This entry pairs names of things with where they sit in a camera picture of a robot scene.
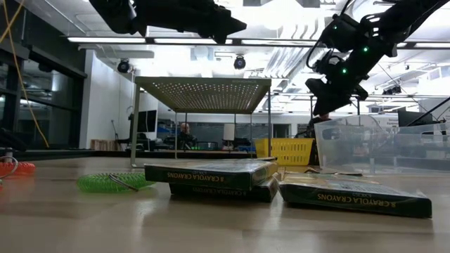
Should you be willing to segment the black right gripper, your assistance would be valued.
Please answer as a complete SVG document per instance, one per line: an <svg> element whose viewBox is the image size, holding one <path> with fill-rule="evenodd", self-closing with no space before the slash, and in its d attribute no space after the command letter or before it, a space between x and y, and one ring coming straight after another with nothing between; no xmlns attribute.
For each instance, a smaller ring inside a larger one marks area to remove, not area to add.
<svg viewBox="0 0 450 253"><path fill-rule="evenodd" d="M372 49L356 48L347 59L330 49L311 66L311 69L325 77L325 80L310 78L305 82L316 97L313 114L325 115L349 105L352 96L357 96L361 100L368 98L367 90L362 88L360 83L368 79L368 73L372 69Z"/></svg>

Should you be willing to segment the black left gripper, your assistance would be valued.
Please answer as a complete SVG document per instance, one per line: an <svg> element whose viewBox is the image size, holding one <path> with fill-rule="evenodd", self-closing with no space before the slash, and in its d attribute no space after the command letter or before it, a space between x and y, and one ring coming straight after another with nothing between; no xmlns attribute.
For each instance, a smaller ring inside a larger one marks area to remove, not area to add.
<svg viewBox="0 0 450 253"><path fill-rule="evenodd" d="M145 25L194 32L216 44L225 44L227 36L247 28L212 0L143 0L135 2L135 11Z"/></svg>

